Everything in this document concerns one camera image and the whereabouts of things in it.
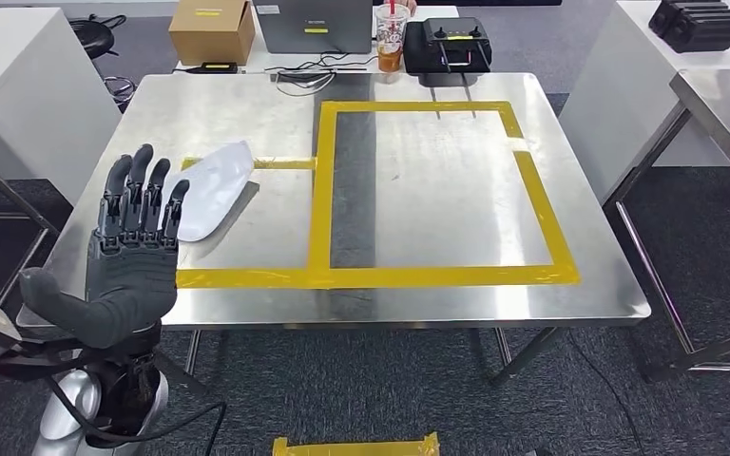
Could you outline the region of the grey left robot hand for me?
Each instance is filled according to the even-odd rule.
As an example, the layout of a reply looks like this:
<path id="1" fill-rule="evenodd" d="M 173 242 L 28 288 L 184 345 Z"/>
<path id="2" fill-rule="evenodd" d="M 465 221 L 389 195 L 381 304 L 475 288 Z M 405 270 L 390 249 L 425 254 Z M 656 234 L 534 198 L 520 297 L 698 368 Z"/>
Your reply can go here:
<path id="1" fill-rule="evenodd" d="M 111 166 L 86 255 L 86 296 L 61 291 L 43 268 L 19 278 L 24 303 L 85 345 L 106 349 L 158 323 L 177 298 L 178 233 L 189 190 L 163 190 L 170 161 L 144 143 Z"/>

